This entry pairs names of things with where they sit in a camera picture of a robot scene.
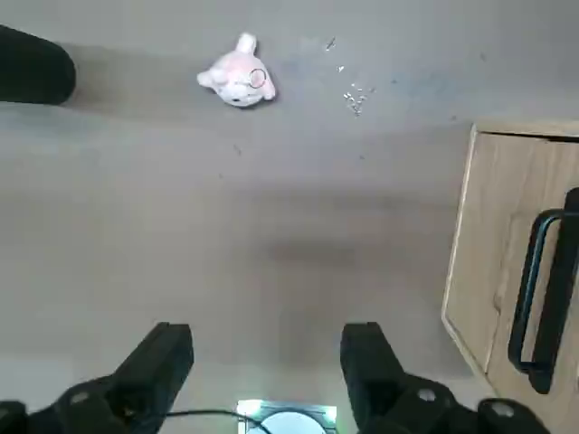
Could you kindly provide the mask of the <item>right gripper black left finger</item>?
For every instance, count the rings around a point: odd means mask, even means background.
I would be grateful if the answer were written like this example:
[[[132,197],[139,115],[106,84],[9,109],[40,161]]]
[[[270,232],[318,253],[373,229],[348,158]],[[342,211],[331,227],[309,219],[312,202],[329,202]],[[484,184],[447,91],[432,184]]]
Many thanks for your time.
[[[157,433],[194,365],[191,328],[162,322],[111,374],[73,385],[30,412],[1,402],[3,433]]]

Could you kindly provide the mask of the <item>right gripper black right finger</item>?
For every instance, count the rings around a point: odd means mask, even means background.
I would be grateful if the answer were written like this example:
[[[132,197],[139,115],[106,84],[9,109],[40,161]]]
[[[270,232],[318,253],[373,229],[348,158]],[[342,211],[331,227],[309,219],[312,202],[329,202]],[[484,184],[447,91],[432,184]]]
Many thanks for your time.
[[[359,433],[547,433],[525,405],[490,398],[472,410],[444,384],[407,373],[376,322],[343,327],[340,364]]]

